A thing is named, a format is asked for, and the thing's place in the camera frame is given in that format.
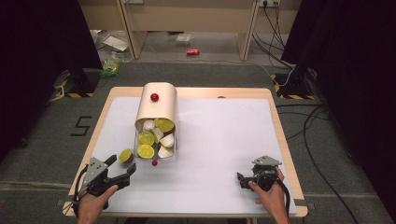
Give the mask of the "black stand base striped tape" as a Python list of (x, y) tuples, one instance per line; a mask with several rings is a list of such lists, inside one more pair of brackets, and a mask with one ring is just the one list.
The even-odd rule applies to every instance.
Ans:
[(99, 72), (95, 70), (84, 70), (83, 78), (73, 76), (69, 71), (63, 71), (54, 84), (55, 96), (71, 98), (93, 97), (99, 78)]
[(273, 74), (276, 95), (283, 99), (314, 100), (315, 96), (304, 77), (292, 78), (290, 74)]

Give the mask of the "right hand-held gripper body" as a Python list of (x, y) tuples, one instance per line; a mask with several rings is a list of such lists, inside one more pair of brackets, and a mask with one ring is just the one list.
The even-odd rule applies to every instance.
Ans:
[(270, 156), (264, 155), (255, 159), (253, 171), (253, 181), (264, 191), (268, 191), (278, 178), (276, 168), (282, 164)]

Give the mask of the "pile of white yellow-lidded capsules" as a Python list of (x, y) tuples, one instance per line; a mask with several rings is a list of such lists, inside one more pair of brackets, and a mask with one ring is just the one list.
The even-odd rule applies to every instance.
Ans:
[(137, 156), (141, 159), (169, 159), (175, 156), (176, 125), (170, 119), (146, 119), (137, 132)]

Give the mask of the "beige wooden desk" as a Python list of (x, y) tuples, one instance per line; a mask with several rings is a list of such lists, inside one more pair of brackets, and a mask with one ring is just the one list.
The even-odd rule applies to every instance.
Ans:
[(149, 31), (232, 33), (239, 57), (248, 58), (251, 36), (270, 34), (276, 24), (287, 35), (303, 0), (78, 0), (92, 30), (122, 30), (131, 56), (140, 57)]

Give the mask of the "person's right hand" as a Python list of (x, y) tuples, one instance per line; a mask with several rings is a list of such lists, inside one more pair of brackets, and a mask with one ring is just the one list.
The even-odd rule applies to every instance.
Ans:
[(284, 190), (278, 183), (274, 183), (268, 191), (264, 191), (260, 187), (253, 191), (258, 195), (255, 204), (262, 205), (271, 217), (288, 217)]

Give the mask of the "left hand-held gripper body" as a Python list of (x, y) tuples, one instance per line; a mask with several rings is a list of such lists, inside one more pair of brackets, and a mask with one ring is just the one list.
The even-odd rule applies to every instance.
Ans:
[(100, 185), (102, 182), (101, 174), (108, 168), (108, 164), (104, 161), (99, 161), (95, 157), (92, 157), (87, 166), (87, 172), (83, 179), (83, 185), (86, 190), (95, 196), (102, 194)]

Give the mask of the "clear plastic box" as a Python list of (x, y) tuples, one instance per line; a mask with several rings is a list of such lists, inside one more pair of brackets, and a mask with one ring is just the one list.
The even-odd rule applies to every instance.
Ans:
[(189, 34), (179, 34), (176, 42), (179, 46), (188, 46), (193, 40), (193, 37)]

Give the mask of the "green plastic bag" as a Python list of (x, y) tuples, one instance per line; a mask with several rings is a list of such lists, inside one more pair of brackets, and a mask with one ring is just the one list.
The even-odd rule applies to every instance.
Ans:
[(105, 59), (100, 75), (103, 77), (114, 77), (119, 73), (121, 60), (117, 58)]

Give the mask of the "clear drawer with red knob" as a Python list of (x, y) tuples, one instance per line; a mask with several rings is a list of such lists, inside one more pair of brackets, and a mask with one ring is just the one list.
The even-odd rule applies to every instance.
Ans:
[(139, 160), (142, 160), (142, 161), (149, 161), (150, 163), (151, 163), (151, 165), (152, 166), (157, 166), (157, 165), (159, 165), (161, 162), (167, 162), (167, 161), (172, 161), (175, 157), (176, 157), (176, 154), (177, 154), (177, 145), (176, 145), (176, 150), (175, 150), (175, 156), (174, 157), (172, 157), (172, 158), (169, 158), (169, 159), (148, 159), (148, 160), (145, 160), (145, 159), (141, 159), (141, 158), (139, 158), (138, 156), (137, 156), (137, 153), (136, 153), (136, 150), (137, 150), (137, 146), (136, 146), (136, 136), (137, 136), (137, 132), (135, 133), (135, 140), (134, 140), (134, 155), (139, 159)]

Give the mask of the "person's left hand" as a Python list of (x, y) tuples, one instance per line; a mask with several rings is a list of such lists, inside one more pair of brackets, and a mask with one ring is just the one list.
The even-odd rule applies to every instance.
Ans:
[(78, 195), (78, 217), (99, 217), (104, 210), (106, 202), (117, 190), (117, 185), (112, 186), (100, 196), (91, 195), (86, 190), (82, 191)]

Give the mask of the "white table mat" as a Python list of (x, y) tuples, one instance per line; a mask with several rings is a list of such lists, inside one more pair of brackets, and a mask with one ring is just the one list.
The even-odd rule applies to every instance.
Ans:
[(241, 189), (253, 160), (282, 158), (266, 99), (181, 99), (177, 150), (153, 166), (137, 161), (130, 186), (111, 197), (108, 214), (264, 217), (256, 194)]

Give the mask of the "white paper sheets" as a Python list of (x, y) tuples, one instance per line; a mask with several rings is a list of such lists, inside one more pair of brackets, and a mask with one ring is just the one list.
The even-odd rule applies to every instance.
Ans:
[(113, 49), (119, 50), (119, 51), (125, 51), (128, 49), (128, 43), (126, 41), (123, 41), (119, 38), (116, 38), (113, 35), (109, 35), (103, 43), (107, 46), (112, 47)]

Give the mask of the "black curtain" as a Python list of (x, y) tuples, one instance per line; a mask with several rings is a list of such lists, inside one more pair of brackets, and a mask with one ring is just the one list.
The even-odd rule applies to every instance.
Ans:
[(282, 58), (317, 72), (348, 149), (396, 221), (396, 0), (302, 0)]
[(78, 0), (0, 0), (0, 161), (28, 135), (63, 71), (102, 67)]

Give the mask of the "brown capsule with yellow lid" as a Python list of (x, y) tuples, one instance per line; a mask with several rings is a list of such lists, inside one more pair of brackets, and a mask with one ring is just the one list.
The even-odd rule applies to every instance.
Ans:
[(119, 156), (119, 160), (121, 163), (132, 162), (134, 160), (134, 154), (132, 150), (129, 148), (124, 149)]

